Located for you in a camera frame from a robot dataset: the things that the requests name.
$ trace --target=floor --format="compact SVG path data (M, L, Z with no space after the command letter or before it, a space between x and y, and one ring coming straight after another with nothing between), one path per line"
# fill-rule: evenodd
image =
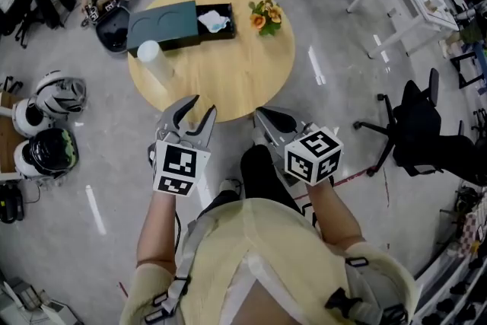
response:
M142 10L152 1L135 0L132 9ZM270 103L300 111L337 130L345 150L336 180L373 165L384 146L383 136L352 128L357 119L385 124L385 107L375 95L389 94L398 103L409 79L420 88L427 86L431 67L440 73L442 134L455 134L463 119L469 135L472 111L485 106L485 98L476 93L479 85L457 88L455 71L442 58L438 45L406 57L405 46L422 38L417 34L388 49L388 63L381 56L366 56L376 45L374 34L384 40L394 31L381 0L364 0L354 14L345 11L351 0L277 1L294 30L296 59L287 83ZM146 148L160 113L138 94L126 57L111 56L94 32L82 30L80 23L77 8L65 29L33 29L26 50L13 36L0 40L0 76L12 74L23 80L24 94L53 69L84 78L89 89L88 107L71 122L80 163L62 183L42 188L40 202L26 206L22 223L0 226L0 269L45 289L52 298L69 304L85 323L98 325L117 323L123 307L119 283L130 286L138 235L151 196ZM310 46L326 85L315 81ZM252 143L251 128L248 118L215 126L207 184L203 185L211 196L221 179L238 175L239 158ZM337 187L337 193L359 220L367 240L416 273L450 227L438 210L451 207L459 183L449 173L409 177L389 159L375 177L358 177ZM87 186L93 190L103 226L95 224ZM25 183L24 195L27 200L36 199L34 183ZM208 201L204 194L178 199L183 224Z

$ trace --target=flower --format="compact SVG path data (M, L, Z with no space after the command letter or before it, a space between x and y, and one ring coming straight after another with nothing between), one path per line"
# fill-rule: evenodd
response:
M271 8L269 8L269 10L267 10L267 13L269 14L269 18L271 18L272 22L276 23L276 24L280 24L281 23L281 8L278 7L278 6L272 6Z
M251 14L250 15L250 24L255 27L257 30L260 30L266 24L266 17L263 15L258 14Z

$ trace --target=beige t-shirt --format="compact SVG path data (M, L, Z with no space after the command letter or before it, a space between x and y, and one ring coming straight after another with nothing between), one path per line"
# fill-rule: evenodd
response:
M331 251L296 211L267 199L245 199L219 208L217 221L196 251L188 292L180 302L186 325L218 325L228 286L246 256L258 253L279 277L310 324L348 323L325 309L331 294L348 293L345 259ZM353 245L349 256L365 256L401 287L410 316L419 294L412 276L391 257L367 243ZM156 309L152 299L167 290L172 275L145 264L137 268L121 325L139 325Z

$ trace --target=white box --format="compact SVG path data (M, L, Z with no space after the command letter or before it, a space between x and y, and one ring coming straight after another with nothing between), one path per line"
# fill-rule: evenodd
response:
M322 127L285 146L285 171L314 186L338 169L342 150L342 142Z
M191 195L210 156L208 149L188 148L157 140L152 189L160 193Z

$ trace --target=round wooden table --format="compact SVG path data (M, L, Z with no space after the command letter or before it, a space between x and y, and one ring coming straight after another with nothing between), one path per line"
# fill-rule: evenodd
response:
M148 8L190 0L155 0ZM199 94L189 113L190 122L199 122L214 104L217 122L252 113L266 104L284 85L294 63L294 34L282 15L281 29L261 37L250 26L249 2L261 0L195 0L197 5L231 3L237 35L231 40L201 42L197 46L164 52L175 75L163 87L129 54L130 75L141 95L164 111L182 97Z

